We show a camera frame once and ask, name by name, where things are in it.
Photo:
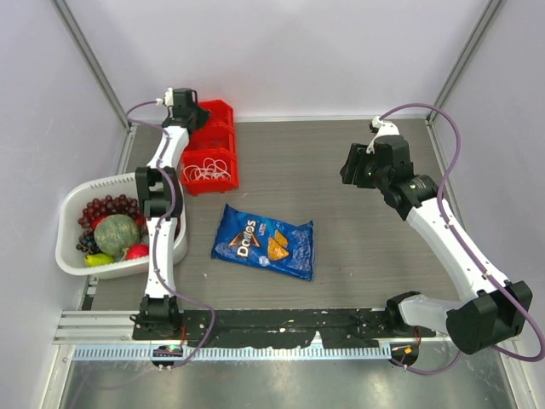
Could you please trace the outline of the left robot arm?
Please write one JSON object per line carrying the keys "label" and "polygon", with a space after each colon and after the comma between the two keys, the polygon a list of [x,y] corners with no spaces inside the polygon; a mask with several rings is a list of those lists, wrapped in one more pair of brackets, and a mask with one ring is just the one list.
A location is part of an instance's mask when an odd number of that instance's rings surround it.
{"label": "left robot arm", "polygon": [[192,133],[204,127],[210,112],[198,104],[198,93],[189,88],[168,88],[153,105],[165,107],[161,140],[148,164],[135,171],[137,198],[146,218],[149,267],[145,295],[139,312],[130,317],[137,341],[170,340],[182,327],[175,290],[175,240],[183,239],[184,195],[177,175],[183,151]]}

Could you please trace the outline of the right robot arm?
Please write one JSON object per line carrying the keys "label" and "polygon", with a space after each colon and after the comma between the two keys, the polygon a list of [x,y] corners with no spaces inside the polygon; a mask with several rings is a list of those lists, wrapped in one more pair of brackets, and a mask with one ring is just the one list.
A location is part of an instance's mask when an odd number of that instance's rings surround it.
{"label": "right robot arm", "polygon": [[533,298],[530,287],[511,281],[486,259],[448,202],[437,200],[434,180],[415,174],[403,136],[380,136],[372,146],[353,143],[340,176],[347,185],[379,190],[429,245],[458,294],[456,301],[418,291],[388,299],[384,324],[389,333],[402,337],[421,326],[449,336],[464,354],[475,354],[522,332],[522,313]]}

